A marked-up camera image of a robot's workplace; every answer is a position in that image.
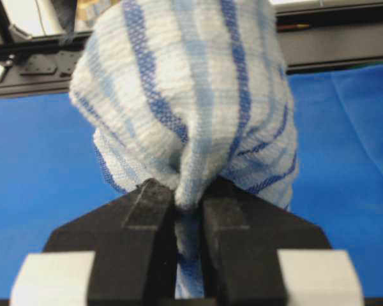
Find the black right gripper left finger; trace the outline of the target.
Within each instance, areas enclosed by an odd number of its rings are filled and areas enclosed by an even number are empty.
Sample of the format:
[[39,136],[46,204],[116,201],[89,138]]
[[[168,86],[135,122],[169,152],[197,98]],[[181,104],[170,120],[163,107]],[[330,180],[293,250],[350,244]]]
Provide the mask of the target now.
[[25,258],[11,305],[157,305],[176,282],[174,201],[156,180],[72,220]]

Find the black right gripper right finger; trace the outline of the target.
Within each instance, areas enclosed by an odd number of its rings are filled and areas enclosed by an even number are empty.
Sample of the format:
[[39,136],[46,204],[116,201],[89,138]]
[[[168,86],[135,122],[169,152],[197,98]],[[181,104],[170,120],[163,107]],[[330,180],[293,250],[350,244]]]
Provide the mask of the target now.
[[216,179],[201,201],[222,305],[362,305],[346,251],[322,228]]

